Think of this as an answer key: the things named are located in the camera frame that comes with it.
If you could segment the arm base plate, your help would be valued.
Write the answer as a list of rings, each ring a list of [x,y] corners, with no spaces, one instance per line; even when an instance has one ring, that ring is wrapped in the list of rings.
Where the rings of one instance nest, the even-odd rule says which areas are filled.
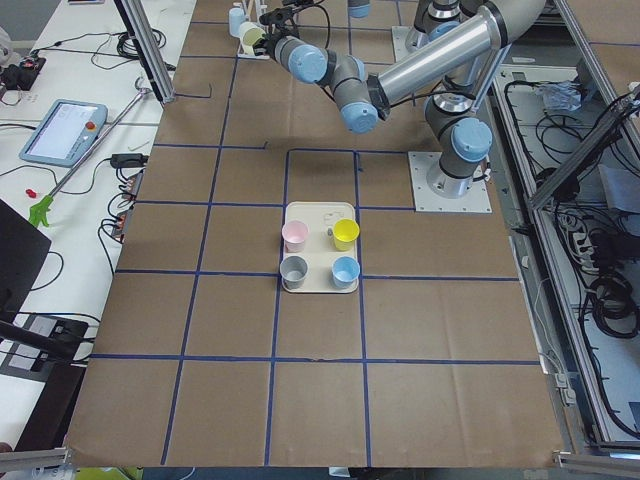
[[[408,153],[414,207],[418,213],[490,214],[487,182],[478,166],[468,179],[440,169],[440,152]]]
[[[399,62],[408,55],[423,48],[445,33],[443,28],[436,28],[431,33],[421,32],[414,27],[393,26],[391,29],[395,61]]]

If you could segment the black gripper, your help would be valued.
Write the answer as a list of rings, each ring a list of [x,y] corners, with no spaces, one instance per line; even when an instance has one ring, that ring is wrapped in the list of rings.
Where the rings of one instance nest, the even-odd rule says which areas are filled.
[[[279,40],[279,33],[263,32],[252,45],[254,55],[256,57],[268,56],[272,60],[275,60],[277,57],[276,45]]]

